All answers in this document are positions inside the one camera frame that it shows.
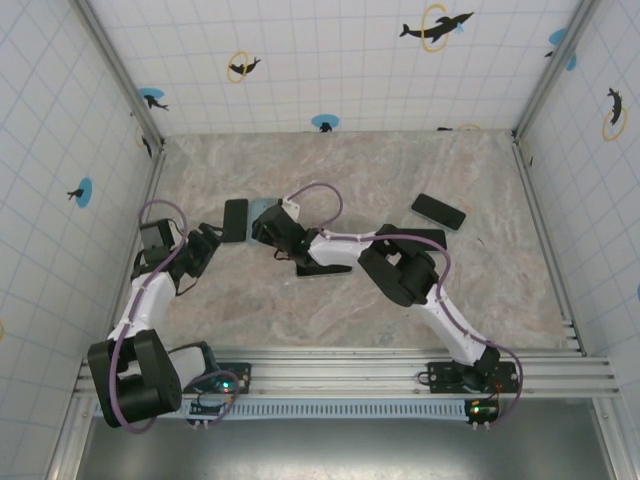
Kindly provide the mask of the aluminium corner post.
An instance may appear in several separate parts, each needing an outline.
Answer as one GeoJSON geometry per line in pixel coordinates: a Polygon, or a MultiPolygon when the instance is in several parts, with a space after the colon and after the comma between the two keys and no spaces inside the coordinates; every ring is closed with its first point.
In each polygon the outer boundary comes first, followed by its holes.
{"type": "Polygon", "coordinates": [[[116,48],[109,39],[90,0],[69,0],[69,4],[124,96],[132,116],[137,120],[142,130],[142,135],[152,148],[161,151],[164,146],[162,134],[151,116],[147,103],[140,95],[116,48]]]}
{"type": "Polygon", "coordinates": [[[602,1],[580,0],[578,2],[577,9],[565,29],[562,40],[554,49],[549,65],[537,83],[516,128],[512,131],[516,144],[520,144],[531,130],[553,88],[566,70],[567,64],[576,53],[578,44],[602,1]]]}

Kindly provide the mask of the long aluminium mounting rail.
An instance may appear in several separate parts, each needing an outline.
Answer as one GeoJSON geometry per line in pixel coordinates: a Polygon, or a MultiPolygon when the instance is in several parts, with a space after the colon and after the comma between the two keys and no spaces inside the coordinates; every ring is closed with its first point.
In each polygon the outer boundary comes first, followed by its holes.
{"type": "MultiPolygon", "coordinates": [[[[416,348],[222,348],[216,360],[252,365],[251,398],[425,397],[415,376],[434,361],[447,361],[442,349],[416,348]]],[[[615,398],[619,385],[605,357],[574,350],[518,351],[524,370],[523,398],[615,398]]]]}

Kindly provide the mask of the small black control board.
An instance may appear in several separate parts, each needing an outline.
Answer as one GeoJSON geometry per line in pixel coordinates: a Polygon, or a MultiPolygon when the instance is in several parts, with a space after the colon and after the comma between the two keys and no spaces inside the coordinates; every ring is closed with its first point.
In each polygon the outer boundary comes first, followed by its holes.
{"type": "Polygon", "coordinates": [[[495,398],[465,402],[467,423],[473,431],[487,429],[499,417],[500,404],[495,398]]]}
{"type": "Polygon", "coordinates": [[[198,396],[190,405],[189,413],[193,418],[187,422],[194,431],[208,430],[211,426],[220,423],[233,409],[236,396],[232,395],[216,405],[203,404],[201,396],[198,396]]]}

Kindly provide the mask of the grey metal panel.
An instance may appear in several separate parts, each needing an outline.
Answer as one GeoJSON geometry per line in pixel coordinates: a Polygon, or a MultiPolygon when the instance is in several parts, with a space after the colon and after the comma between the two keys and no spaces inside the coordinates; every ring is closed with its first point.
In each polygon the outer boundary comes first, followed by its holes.
{"type": "Polygon", "coordinates": [[[96,423],[79,480],[611,480],[591,412],[533,403],[492,430],[436,420],[96,423]]]}

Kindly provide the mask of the aluminium frame post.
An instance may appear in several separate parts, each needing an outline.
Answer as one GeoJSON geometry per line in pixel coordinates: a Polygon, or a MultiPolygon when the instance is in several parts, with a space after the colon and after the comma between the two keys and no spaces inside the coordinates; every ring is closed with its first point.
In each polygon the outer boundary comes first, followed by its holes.
{"type": "Polygon", "coordinates": [[[71,399],[45,480],[76,480],[95,408],[95,399],[71,399]]]}
{"type": "Polygon", "coordinates": [[[633,432],[624,426],[620,398],[592,400],[610,480],[640,480],[633,432]]]}

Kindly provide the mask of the aluminium table side rail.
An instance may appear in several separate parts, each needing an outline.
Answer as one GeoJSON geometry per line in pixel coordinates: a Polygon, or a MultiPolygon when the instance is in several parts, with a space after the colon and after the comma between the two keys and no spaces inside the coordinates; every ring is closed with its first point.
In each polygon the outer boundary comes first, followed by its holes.
{"type": "Polygon", "coordinates": [[[134,212],[134,225],[132,231],[132,237],[130,242],[130,248],[127,255],[126,263],[123,267],[123,281],[127,282],[129,275],[132,271],[133,260],[137,254],[140,244],[139,234],[139,215],[143,206],[154,198],[155,190],[159,181],[159,177],[162,173],[163,165],[166,158],[165,149],[161,149],[159,153],[152,159],[152,168],[149,172],[148,178],[145,180],[142,189],[141,202],[134,212]]]}
{"type": "Polygon", "coordinates": [[[525,197],[529,206],[536,235],[545,260],[547,272],[549,274],[551,286],[554,292],[556,303],[558,304],[563,328],[565,331],[565,350],[570,350],[585,357],[584,342],[576,321],[576,315],[570,299],[569,290],[564,281],[561,264],[556,255],[553,241],[544,217],[542,205],[535,190],[535,186],[529,171],[521,144],[517,140],[512,141],[512,151],[514,160],[519,172],[525,197]]]}

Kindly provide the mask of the silver-framed black smartphone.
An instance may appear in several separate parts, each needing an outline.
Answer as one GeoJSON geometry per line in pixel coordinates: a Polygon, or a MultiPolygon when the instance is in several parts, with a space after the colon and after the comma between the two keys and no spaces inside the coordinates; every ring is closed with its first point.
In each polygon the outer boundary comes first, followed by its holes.
{"type": "Polygon", "coordinates": [[[345,265],[320,265],[314,260],[296,263],[296,276],[299,278],[315,278],[322,276],[351,273],[353,268],[345,265]]]}

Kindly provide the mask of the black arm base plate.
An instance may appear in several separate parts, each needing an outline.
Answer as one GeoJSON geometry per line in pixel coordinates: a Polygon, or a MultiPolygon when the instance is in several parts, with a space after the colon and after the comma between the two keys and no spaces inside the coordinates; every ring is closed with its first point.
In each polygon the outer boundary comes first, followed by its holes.
{"type": "Polygon", "coordinates": [[[476,367],[451,362],[430,362],[427,364],[427,384],[434,394],[489,394],[497,387],[501,392],[516,393],[519,374],[511,362],[499,362],[488,371],[476,367]]]}
{"type": "Polygon", "coordinates": [[[222,362],[213,368],[215,377],[188,386],[187,394],[247,394],[250,390],[252,365],[247,362],[222,362]]]}

